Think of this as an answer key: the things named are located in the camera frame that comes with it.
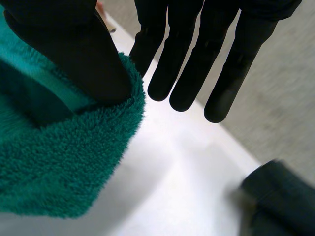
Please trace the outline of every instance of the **dark fabric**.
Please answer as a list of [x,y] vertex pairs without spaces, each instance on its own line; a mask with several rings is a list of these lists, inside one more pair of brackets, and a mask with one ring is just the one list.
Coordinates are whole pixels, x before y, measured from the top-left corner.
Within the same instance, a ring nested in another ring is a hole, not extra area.
[[130,96],[130,82],[96,0],[0,0],[14,33],[104,105]]
[[302,0],[241,0],[241,10],[254,17],[279,21],[292,16]]
[[242,188],[285,227],[299,236],[315,235],[315,190],[283,163],[261,166],[244,180]]
[[153,100],[164,100],[178,77],[191,43],[195,18],[202,8],[197,44],[170,96],[173,109],[185,111],[199,93],[231,22],[242,9],[228,61],[204,111],[206,119],[216,123],[225,119],[255,56],[273,33],[278,20],[291,16],[301,0],[205,0],[201,7],[202,2],[136,0],[142,28],[130,57],[144,75],[162,42],[168,5],[170,34],[148,87]]
[[298,236],[261,208],[252,217],[251,233],[252,236]]
[[23,25],[67,28],[87,24],[97,0],[0,0],[0,4]]

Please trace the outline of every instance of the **green towel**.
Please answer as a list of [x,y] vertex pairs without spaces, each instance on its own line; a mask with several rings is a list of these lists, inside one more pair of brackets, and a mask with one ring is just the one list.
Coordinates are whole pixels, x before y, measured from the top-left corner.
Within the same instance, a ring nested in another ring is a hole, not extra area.
[[[143,118],[141,77],[120,57],[131,97],[91,109],[96,103],[0,16],[0,212],[76,218],[88,211]],[[38,127],[26,112],[55,118]]]

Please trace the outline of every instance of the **white surface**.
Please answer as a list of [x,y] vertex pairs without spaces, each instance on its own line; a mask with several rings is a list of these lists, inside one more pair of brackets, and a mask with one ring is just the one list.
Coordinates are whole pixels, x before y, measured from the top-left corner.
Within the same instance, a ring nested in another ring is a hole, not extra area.
[[[133,40],[112,19],[119,51]],[[156,62],[147,73],[145,88]],[[238,236],[233,191],[258,163],[194,103],[185,113],[147,99],[120,167],[78,220],[0,214],[1,236]]]

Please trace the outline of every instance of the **gloved hand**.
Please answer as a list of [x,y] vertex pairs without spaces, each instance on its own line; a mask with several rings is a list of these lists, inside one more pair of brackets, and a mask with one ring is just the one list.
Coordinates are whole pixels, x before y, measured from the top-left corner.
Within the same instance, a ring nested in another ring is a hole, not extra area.
[[195,21],[201,12],[197,43],[170,96],[176,111],[186,111],[194,102],[226,32],[239,9],[235,40],[222,72],[205,106],[210,122],[225,119],[261,45],[279,20],[290,17],[302,0],[135,0],[141,31],[130,52],[138,71],[145,75],[165,32],[166,12],[170,33],[148,88],[155,101],[170,93],[190,46]]
[[130,78],[95,10],[96,0],[0,0],[5,19],[24,42],[58,65],[103,105],[130,97]]

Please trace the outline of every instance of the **gray floor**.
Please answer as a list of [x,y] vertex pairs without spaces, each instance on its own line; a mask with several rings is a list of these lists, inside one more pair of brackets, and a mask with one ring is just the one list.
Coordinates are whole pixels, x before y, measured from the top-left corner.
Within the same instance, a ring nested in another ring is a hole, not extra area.
[[[104,0],[132,36],[139,31],[133,0]],[[236,21],[198,95],[205,104],[234,38]],[[315,184],[315,1],[304,0],[262,46],[222,123],[262,163],[278,158]]]

